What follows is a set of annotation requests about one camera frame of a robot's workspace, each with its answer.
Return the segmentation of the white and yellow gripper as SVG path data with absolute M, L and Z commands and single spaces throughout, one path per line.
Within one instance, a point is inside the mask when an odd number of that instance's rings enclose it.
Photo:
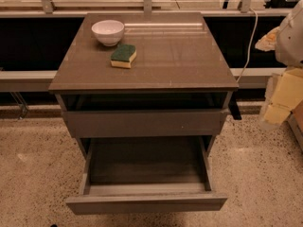
M 301 67 L 287 67 L 281 75 L 273 74 L 267 83 L 265 102 L 259 113 L 259 125 L 267 131 L 280 127 L 302 100 Z

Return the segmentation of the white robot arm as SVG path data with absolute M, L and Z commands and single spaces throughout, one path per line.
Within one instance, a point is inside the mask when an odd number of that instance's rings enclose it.
M 303 100 L 303 0 L 255 45 L 261 51 L 275 51 L 276 60 L 287 66 L 273 75 L 265 92 L 259 124 L 265 130 L 278 128 Z

